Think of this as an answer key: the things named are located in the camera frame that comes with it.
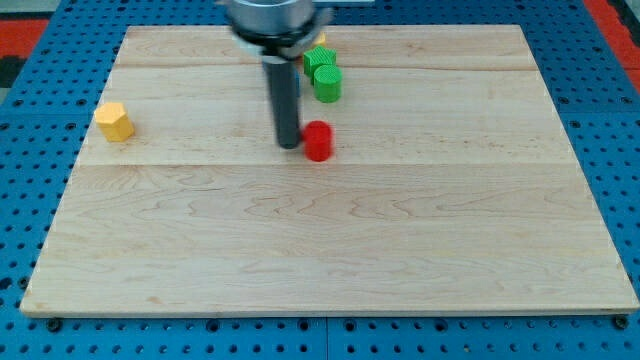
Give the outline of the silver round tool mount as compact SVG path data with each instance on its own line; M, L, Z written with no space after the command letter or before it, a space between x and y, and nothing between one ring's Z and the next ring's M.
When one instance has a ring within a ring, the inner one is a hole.
M293 61L309 50L333 20L332 8L312 0L225 0L238 43L263 61Z

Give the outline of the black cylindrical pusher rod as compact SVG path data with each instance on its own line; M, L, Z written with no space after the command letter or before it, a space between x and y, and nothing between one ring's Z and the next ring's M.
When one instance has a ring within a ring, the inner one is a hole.
M274 56L262 59L277 144L295 149L301 142L294 63Z

